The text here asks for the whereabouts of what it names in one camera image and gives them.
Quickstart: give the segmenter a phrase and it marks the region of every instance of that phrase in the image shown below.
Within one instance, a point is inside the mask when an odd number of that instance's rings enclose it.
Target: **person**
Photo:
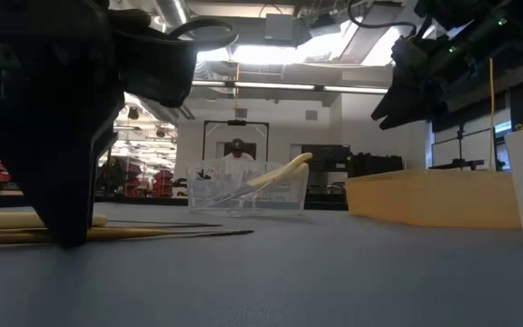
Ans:
[[[247,182],[253,157],[244,152],[245,142],[239,138],[233,139],[231,150],[230,154],[223,157],[225,174],[230,176],[232,187],[239,187]]]

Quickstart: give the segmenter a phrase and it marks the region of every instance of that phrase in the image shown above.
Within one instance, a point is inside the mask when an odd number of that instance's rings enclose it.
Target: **ceiling light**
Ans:
[[[336,35],[339,33],[340,25],[336,23],[330,13],[318,15],[314,23],[310,25],[310,35],[312,37]]]
[[[355,94],[386,94],[386,88],[360,86],[324,86],[326,92],[355,93]]]
[[[232,60],[240,64],[294,64],[304,58],[293,47],[240,45]]]
[[[425,31],[425,34],[423,35],[423,38],[428,38],[428,37],[430,37],[431,34],[432,34],[433,32],[435,32],[436,30],[437,30],[437,27],[435,27],[435,25],[431,25],[431,26],[427,29],[427,31]]]
[[[268,88],[268,89],[301,90],[301,91],[310,91],[310,90],[314,89],[314,85],[254,83],[254,82],[235,82],[235,86],[246,87],[246,88]]]
[[[359,22],[362,22],[363,17],[358,17]],[[359,26],[351,22],[350,20],[340,24],[343,34],[340,37],[340,40],[332,47],[330,60],[342,57],[344,50],[349,46],[350,40],[359,30]]]
[[[392,46],[395,45],[400,37],[399,29],[391,27],[379,41],[372,47],[369,54],[362,61],[362,65],[384,66],[392,61]]]
[[[264,3],[245,4],[243,1],[230,3],[229,1],[224,2],[206,2],[206,1],[191,1],[191,11],[195,12],[199,16],[226,16],[226,17],[250,17],[250,18],[263,18],[266,14],[284,14],[294,15],[294,5],[277,5],[280,8],[278,11],[272,5],[264,6]]]
[[[142,140],[142,141],[129,141],[131,144],[166,144],[166,145],[172,145],[171,143],[172,137],[165,137],[161,140]]]
[[[339,40],[340,33],[315,36],[305,44],[298,46],[298,52],[304,59],[323,56],[328,56],[326,57],[328,59],[331,53],[330,49],[335,47]]]
[[[187,23],[187,15],[185,14],[185,11],[183,10],[183,6],[181,5],[180,0],[173,0],[174,6],[177,8],[177,12],[179,13],[179,18],[181,18],[181,23],[185,24]]]
[[[139,104],[140,100],[136,95],[129,94],[128,92],[124,92],[124,101],[127,104]]]
[[[227,52],[227,48],[221,48],[217,50],[211,50],[211,51],[201,51],[197,54],[197,61],[203,62],[203,61],[227,61],[230,60],[229,52]]]
[[[312,85],[312,84],[281,84],[281,83],[263,83],[263,82],[221,82],[226,87],[237,87],[237,88],[258,88],[258,89],[274,89],[274,90],[292,90],[292,91],[316,91],[316,92],[336,92],[336,93],[349,93],[349,94],[385,94],[387,88],[379,87],[366,87],[366,86],[337,86],[337,85]]]
[[[145,146],[142,149],[140,149],[141,152],[145,154],[175,154],[177,152],[174,148],[162,148],[162,147],[154,147],[154,146]]]
[[[139,158],[160,158],[159,154],[130,154]]]
[[[222,82],[222,81],[192,81],[192,86],[224,87],[225,82]]]
[[[115,126],[115,131],[140,131],[141,127],[138,126]]]

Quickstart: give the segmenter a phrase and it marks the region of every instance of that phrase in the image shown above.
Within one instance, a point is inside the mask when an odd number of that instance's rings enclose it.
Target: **clear plastic bin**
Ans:
[[[257,161],[239,161],[227,164],[221,159],[207,160],[187,165],[187,191],[189,210],[194,213],[241,216],[277,216],[301,214],[304,209],[308,173],[287,178],[283,183],[267,186],[254,196],[246,193],[229,201],[216,203],[206,208],[194,206],[202,201],[226,194],[245,184],[252,178],[280,169],[282,164]]]

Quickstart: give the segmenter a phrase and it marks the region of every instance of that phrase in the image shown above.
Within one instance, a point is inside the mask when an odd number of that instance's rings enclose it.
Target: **table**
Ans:
[[[256,232],[68,252],[0,247],[0,326],[523,326],[519,231],[419,228],[345,212],[223,218],[184,207],[95,208],[113,219]]]

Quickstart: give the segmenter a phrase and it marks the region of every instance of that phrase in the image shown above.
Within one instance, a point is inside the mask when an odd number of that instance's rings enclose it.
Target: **computer monitor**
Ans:
[[[301,151],[312,154],[308,161],[311,172],[347,172],[351,156],[349,145],[307,144],[301,147]]]

